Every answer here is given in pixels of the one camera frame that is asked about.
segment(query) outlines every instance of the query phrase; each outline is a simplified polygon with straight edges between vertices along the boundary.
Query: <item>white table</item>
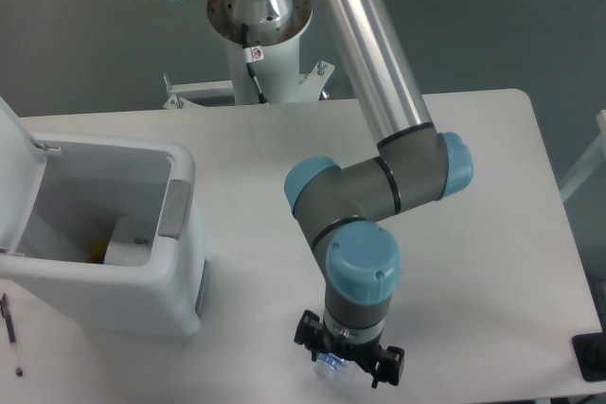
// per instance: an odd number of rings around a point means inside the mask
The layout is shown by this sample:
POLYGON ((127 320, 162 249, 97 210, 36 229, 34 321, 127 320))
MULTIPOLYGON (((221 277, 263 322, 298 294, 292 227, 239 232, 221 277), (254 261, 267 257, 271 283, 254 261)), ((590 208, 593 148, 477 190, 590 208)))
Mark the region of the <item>white table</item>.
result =
POLYGON ((282 193, 313 155, 348 166, 375 155, 353 101, 25 119, 33 131, 90 132, 188 146, 214 252, 200 331, 188 339, 84 330, 9 282, 25 376, 0 333, 7 403, 343 402, 444 404, 606 391, 585 383, 571 337, 599 331, 532 108, 519 91, 428 96, 459 132, 475 178, 463 193, 383 225, 403 277, 383 345, 406 351, 399 387, 351 366, 328 383, 293 343, 323 280, 282 193))

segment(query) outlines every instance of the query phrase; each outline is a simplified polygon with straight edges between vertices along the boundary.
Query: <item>gray floor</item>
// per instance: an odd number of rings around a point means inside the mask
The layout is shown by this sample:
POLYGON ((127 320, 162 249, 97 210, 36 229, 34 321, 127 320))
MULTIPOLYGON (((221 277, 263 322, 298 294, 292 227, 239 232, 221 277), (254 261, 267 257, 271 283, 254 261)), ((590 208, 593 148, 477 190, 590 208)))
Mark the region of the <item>gray floor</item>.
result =
MULTIPOLYGON (((583 398, 584 396, 570 397, 569 401, 570 404, 577 404, 578 402, 582 401, 583 398)), ((592 400, 588 401, 587 404, 606 404, 606 395, 598 395, 592 400)))
MULTIPOLYGON (((606 0, 385 0, 423 93, 527 92, 557 178, 606 109, 606 0)), ((301 67, 340 66, 323 14, 301 67)), ((0 0, 0 94, 19 115, 157 109, 173 82, 227 79, 205 0, 0 0)), ((347 76, 330 82, 352 95, 347 76)), ((511 125, 515 134, 515 125, 511 125)), ((588 271, 606 278, 606 169, 567 204, 588 271)))

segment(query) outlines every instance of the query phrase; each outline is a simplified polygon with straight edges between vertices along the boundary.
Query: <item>open lid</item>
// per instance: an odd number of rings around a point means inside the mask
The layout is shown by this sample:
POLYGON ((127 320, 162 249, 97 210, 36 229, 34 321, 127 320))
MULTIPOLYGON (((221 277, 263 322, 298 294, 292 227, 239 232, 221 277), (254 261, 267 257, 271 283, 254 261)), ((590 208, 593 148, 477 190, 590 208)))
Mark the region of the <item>open lid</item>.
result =
POLYGON ((0 248, 14 253, 45 172, 45 153, 0 97, 0 248))

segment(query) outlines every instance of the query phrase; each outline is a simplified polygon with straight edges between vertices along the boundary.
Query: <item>white plastic bin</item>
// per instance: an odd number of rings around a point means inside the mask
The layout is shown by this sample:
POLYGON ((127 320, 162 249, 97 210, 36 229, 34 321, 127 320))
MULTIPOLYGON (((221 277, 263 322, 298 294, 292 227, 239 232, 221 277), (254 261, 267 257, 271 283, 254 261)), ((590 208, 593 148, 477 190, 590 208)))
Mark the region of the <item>white plastic bin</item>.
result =
POLYGON ((209 257, 185 147, 32 135, 0 98, 0 169, 0 278, 85 326, 198 329, 209 257))

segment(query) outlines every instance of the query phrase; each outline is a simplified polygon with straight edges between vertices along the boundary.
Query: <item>pen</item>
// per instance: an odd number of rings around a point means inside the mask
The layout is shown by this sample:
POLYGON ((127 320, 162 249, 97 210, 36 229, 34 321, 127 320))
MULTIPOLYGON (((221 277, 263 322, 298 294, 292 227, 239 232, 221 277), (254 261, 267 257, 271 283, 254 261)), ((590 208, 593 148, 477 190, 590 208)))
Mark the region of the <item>pen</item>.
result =
POLYGON ((19 355, 19 351, 17 350, 17 338, 15 336, 15 327, 12 324, 12 316, 10 315, 9 298, 5 293, 2 294, 2 298, 0 299, 0 312, 2 312, 2 317, 4 317, 4 321, 7 324, 10 350, 12 351, 12 357, 15 362, 15 374, 18 377, 21 377, 23 375, 23 368, 21 367, 21 357, 19 355))

